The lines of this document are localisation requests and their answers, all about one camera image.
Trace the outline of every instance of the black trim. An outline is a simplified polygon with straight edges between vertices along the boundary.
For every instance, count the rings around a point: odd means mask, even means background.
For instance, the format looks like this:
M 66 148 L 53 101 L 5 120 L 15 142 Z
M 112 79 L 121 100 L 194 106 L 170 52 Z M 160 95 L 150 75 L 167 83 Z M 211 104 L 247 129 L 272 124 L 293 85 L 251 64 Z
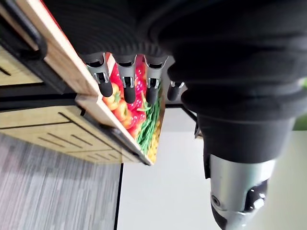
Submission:
M 29 126 L 12 126 L 12 127 L 4 127 L 1 129 L 11 129 L 11 128 L 26 128 L 26 127 L 35 127 L 35 126 L 52 126 L 52 125 L 59 125 L 59 124 L 68 124 L 71 123 L 71 121 L 66 122 L 55 122 L 55 123 L 45 123 L 45 124 L 36 124 L 36 125 L 29 125 Z
M 67 99 L 71 99 L 71 101 L 73 102 L 74 99 L 76 98 L 76 93 L 66 93 L 66 94 L 42 94 L 42 95 L 20 95 L 20 96 L 12 96 L 12 97 L 3 97 L 1 98 L 1 101 L 3 102 L 19 102 L 19 101 L 51 101 L 54 100 L 67 100 Z
M 63 105 L 76 105 L 74 98 L 58 98 L 58 99 L 43 99 L 40 96 L 39 100 L 9 100 L 8 98 L 1 98 L 0 112 L 9 110 L 34 109 L 51 106 L 63 106 Z
M 117 230 L 117 224 L 118 224 L 118 213 L 119 213 L 119 204 L 120 204 L 121 183 L 122 183 L 122 179 L 123 179 L 123 170 L 124 170 L 124 164 L 121 164 L 120 165 L 120 172 L 119 172 L 119 182 L 118 182 L 117 204 L 116 204 L 116 212 L 115 212 L 115 220 L 114 220 L 114 230 Z
M 18 22 L 18 24 L 27 32 L 27 34 L 35 41 L 38 50 L 23 49 L 17 52 L 23 59 L 42 60 L 47 55 L 47 43 L 45 38 L 36 29 L 32 22 L 27 18 L 24 12 L 19 8 L 14 0 L 5 0 L 2 5 L 9 14 Z
M 68 87 L 61 92 L 65 94 L 74 93 L 74 91 Z M 37 99 L 37 96 L 53 94 L 58 94 L 58 92 L 44 82 L 0 86 L 0 97 L 11 97 L 12 100 L 16 100 L 13 97 L 32 96 L 34 99 Z
M 2 73 L 4 73 L 5 75 L 7 75 L 7 76 L 11 76 L 11 74 L 10 74 L 8 71 L 6 71 L 5 69 L 3 69 L 3 68 L 1 68 L 1 67 L 0 67 L 0 71 L 1 71 Z
M 126 151 L 128 151 L 130 154 L 132 154 L 133 156 L 135 156 L 136 158 L 138 158 L 141 162 L 143 162 L 144 164 L 148 165 L 148 163 L 146 163 L 146 159 L 144 157 L 144 155 L 142 154 L 142 152 L 140 150 L 138 150 L 131 142 L 130 140 L 123 135 L 123 133 L 114 127 L 108 127 L 105 125 L 100 125 L 101 128 L 105 128 L 106 132 L 109 132 L 108 135 L 115 141 L 117 142 L 120 146 L 122 146 L 123 148 L 126 149 Z
M 77 105 L 77 107 L 81 110 L 80 116 L 84 116 L 86 110 L 83 109 L 81 106 Z
M 193 121 L 197 122 L 197 117 L 186 107 L 184 107 L 183 104 L 165 104 L 166 109 L 182 109 Z
M 102 151 L 110 151 L 110 150 L 114 150 L 114 149 L 95 149 L 95 150 L 85 150 L 85 151 L 69 151 L 66 153 L 78 153 L 78 152 L 102 152 Z
M 17 61 L 22 63 L 27 67 L 31 72 L 33 72 L 37 77 L 44 81 L 44 83 L 49 87 L 48 91 L 51 91 L 51 94 L 62 94 L 67 92 L 74 92 L 63 79 L 44 61 L 44 60 L 29 60 L 21 58 L 19 50 L 31 50 L 32 48 L 20 37 L 16 31 L 5 21 L 3 17 L 0 16 L 0 45 L 11 54 Z M 20 87 L 19 85 L 10 86 L 12 89 L 11 94 L 16 92 L 17 96 L 20 95 L 20 92 L 14 90 Z M 29 89 L 28 94 L 38 95 L 40 92 L 33 91 Z

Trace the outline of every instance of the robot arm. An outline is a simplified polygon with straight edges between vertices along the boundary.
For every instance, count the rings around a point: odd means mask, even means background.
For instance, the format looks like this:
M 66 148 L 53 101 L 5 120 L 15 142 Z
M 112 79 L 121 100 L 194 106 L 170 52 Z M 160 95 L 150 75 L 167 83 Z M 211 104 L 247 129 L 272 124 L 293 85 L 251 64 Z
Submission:
M 307 1 L 44 2 L 81 57 L 111 52 L 121 65 L 145 54 L 148 100 L 174 56 L 169 77 L 186 84 L 182 102 L 204 134 L 214 218 L 224 230 L 244 226 L 264 205 L 275 161 L 307 108 Z

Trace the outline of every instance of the wooden cabinet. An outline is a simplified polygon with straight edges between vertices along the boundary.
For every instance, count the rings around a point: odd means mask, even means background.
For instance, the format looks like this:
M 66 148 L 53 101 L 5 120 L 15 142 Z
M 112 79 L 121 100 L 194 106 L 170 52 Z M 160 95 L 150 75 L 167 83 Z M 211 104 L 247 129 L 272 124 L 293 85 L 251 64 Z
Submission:
M 0 46 L 0 86 L 43 82 Z
M 0 113 L 0 121 L 1 133 L 87 161 L 140 162 L 86 121 L 77 106 L 8 111 Z

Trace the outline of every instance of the black handle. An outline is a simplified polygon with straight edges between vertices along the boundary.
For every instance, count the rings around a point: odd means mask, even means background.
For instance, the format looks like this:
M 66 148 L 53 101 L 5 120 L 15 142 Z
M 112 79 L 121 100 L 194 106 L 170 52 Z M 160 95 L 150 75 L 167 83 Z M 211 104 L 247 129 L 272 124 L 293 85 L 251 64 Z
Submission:
M 135 89 L 134 87 L 131 88 L 130 86 L 127 86 L 126 88 L 124 88 L 124 98 L 125 101 L 129 104 L 132 104 L 135 102 Z
M 39 33 L 35 26 L 30 22 L 24 12 L 19 8 L 14 0 L 5 0 L 3 2 L 5 9 L 21 25 L 37 44 L 38 50 L 20 50 L 20 58 L 30 60 L 42 60 L 47 54 L 47 44 L 44 37 Z
M 111 81 L 109 81 L 108 83 L 102 82 L 98 84 L 98 86 L 101 94 L 104 95 L 105 97 L 110 97 L 113 94 Z
M 158 98 L 159 89 L 155 89 L 153 87 L 147 88 L 146 90 L 146 101 L 149 104 L 154 104 Z
M 169 85 L 168 91 L 167 91 L 167 98 L 170 101 L 175 101 L 178 98 L 179 95 L 180 95 L 179 86 L 175 85 L 174 87 L 172 87 L 171 85 Z

